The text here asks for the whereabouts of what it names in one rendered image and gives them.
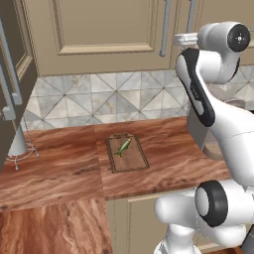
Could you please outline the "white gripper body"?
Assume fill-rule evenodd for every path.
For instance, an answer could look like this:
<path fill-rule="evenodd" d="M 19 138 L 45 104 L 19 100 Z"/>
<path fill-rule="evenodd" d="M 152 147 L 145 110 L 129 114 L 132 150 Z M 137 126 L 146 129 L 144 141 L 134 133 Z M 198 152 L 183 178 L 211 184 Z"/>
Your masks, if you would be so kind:
<path fill-rule="evenodd" d="M 174 37 L 176 46 L 194 46 L 197 42 L 197 33 L 177 34 Z"/>

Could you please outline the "brown wooden cutting board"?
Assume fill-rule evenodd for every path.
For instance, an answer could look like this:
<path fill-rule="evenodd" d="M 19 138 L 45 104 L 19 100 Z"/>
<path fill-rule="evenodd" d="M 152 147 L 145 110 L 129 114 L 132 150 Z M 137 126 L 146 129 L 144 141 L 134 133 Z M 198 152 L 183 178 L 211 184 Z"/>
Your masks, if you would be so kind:
<path fill-rule="evenodd" d="M 128 149 L 122 152 L 122 157 L 114 155 L 128 138 L 132 138 L 132 141 Z M 105 144 L 112 173 L 126 173 L 150 168 L 136 135 L 127 132 L 113 133 L 105 139 Z"/>

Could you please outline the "dark beige cabinet door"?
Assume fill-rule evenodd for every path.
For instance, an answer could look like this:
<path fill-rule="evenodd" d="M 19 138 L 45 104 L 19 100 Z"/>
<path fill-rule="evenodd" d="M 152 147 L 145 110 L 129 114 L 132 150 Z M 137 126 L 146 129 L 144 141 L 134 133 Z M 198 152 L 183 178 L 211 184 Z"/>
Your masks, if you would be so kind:
<path fill-rule="evenodd" d="M 14 140 L 16 131 L 20 126 L 21 118 L 27 107 L 31 93 L 34 89 L 36 80 L 38 78 L 38 72 L 32 52 L 32 44 L 30 42 L 29 28 L 26 20 L 25 9 L 23 7 L 23 0 L 0 0 L 0 17 L 2 18 L 10 54 L 18 75 L 20 92 L 23 99 L 23 103 L 21 105 L 16 105 L 12 95 L 16 119 L 6 121 L 2 112 L 4 106 L 6 105 L 6 100 L 0 85 L 1 170 L 6 161 L 6 157 Z M 1 42 L 0 64 L 2 65 L 7 85 L 12 94 L 13 87 L 8 73 Z"/>

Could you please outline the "beige base cabinet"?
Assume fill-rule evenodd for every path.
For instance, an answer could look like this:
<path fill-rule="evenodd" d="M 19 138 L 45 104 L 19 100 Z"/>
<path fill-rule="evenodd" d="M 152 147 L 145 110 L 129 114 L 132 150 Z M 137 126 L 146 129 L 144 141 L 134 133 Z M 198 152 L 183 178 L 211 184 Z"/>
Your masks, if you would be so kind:
<path fill-rule="evenodd" d="M 155 254 L 167 234 L 171 236 L 169 241 L 189 243 L 192 246 L 190 254 L 218 253 L 229 247 L 199 230 L 194 192 L 195 188 L 137 193 L 107 191 L 106 211 L 113 254 Z M 177 215 L 182 215 L 183 225 L 158 219 L 154 205 L 160 196 L 170 197 L 173 202 L 170 207 L 177 209 Z"/>

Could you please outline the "grey round rim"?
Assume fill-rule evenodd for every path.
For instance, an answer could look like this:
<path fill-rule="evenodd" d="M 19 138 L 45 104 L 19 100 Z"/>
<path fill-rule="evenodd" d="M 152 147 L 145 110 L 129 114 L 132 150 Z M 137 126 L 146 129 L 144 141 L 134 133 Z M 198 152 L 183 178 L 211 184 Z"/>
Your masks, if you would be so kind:
<path fill-rule="evenodd" d="M 242 109 L 246 107 L 245 101 L 241 99 L 237 99 L 237 98 L 231 98 L 231 99 L 225 100 L 225 103 L 242 108 Z"/>

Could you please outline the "grey box appliance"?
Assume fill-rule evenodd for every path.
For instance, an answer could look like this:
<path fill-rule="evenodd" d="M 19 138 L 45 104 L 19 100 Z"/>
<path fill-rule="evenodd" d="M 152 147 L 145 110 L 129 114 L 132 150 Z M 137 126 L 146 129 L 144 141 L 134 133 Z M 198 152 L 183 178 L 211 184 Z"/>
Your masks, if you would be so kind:
<path fill-rule="evenodd" d="M 190 108 L 187 119 L 187 129 L 197 146 L 202 150 L 208 136 L 208 128 L 201 124 L 193 107 Z"/>

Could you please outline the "beige round container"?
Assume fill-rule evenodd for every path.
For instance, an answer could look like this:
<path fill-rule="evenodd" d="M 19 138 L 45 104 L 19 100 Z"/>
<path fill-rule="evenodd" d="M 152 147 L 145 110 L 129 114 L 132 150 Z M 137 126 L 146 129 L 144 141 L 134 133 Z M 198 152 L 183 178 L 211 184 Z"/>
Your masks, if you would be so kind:
<path fill-rule="evenodd" d="M 203 153 L 214 161 L 223 161 L 224 156 L 217 142 L 206 142 L 202 149 Z"/>

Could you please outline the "green fish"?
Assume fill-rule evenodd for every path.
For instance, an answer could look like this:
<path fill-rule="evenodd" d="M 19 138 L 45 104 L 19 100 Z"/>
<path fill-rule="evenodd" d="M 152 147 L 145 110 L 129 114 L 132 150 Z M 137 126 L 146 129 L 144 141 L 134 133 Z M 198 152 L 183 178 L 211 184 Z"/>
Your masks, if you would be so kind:
<path fill-rule="evenodd" d="M 116 153 L 114 153 L 114 155 L 118 155 L 119 157 L 122 157 L 122 152 L 124 150 L 127 150 L 130 143 L 132 141 L 132 138 L 128 138 L 122 145 L 121 147 L 118 149 L 118 151 Z"/>

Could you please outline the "beige wall cabinet door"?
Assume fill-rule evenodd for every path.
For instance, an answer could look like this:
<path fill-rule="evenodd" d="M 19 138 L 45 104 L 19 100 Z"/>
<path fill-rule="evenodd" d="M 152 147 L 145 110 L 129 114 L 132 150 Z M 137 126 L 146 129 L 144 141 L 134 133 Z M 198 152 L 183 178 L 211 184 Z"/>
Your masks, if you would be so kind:
<path fill-rule="evenodd" d="M 177 0 L 160 57 L 165 0 L 24 0 L 40 75 L 170 67 Z"/>
<path fill-rule="evenodd" d="M 187 31 L 190 0 L 177 1 L 175 34 Z M 241 65 L 254 65 L 254 0 L 196 0 L 192 33 L 203 25 L 234 21 L 244 24 L 251 33 L 249 47 L 241 54 Z"/>

